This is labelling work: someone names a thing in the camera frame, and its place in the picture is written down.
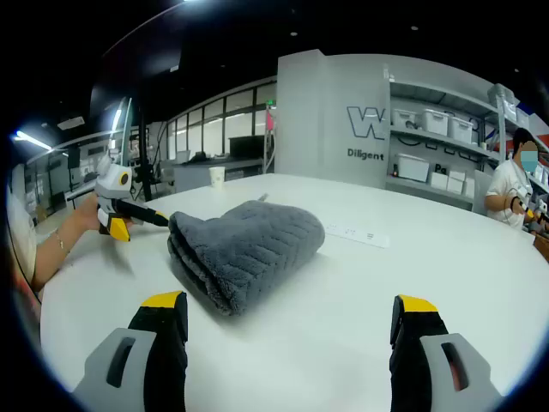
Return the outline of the person's left hand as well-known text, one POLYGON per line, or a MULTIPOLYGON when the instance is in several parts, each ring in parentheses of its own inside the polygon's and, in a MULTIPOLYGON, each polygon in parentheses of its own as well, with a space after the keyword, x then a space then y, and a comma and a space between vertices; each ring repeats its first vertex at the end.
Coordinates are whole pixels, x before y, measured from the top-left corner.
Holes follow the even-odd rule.
POLYGON ((100 230, 98 198, 94 192, 91 192, 76 208, 75 221, 82 233, 100 230))

